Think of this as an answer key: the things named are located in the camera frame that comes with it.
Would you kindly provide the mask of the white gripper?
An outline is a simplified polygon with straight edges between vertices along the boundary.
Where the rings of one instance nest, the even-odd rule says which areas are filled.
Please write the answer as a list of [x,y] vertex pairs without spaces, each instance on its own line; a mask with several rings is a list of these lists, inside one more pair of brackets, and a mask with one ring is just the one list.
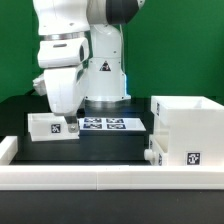
[[33,80],[33,87],[40,96],[47,96],[50,109],[56,116],[68,116],[68,131],[77,132],[75,115],[88,89],[87,70],[82,66],[45,69]]

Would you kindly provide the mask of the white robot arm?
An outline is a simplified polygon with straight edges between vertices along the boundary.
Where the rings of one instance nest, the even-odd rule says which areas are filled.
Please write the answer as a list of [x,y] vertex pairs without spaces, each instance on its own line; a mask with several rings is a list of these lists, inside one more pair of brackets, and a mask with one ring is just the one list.
[[145,0],[33,0],[42,37],[37,55],[43,74],[33,81],[51,111],[79,130],[85,101],[116,104],[129,98],[122,71],[122,32]]

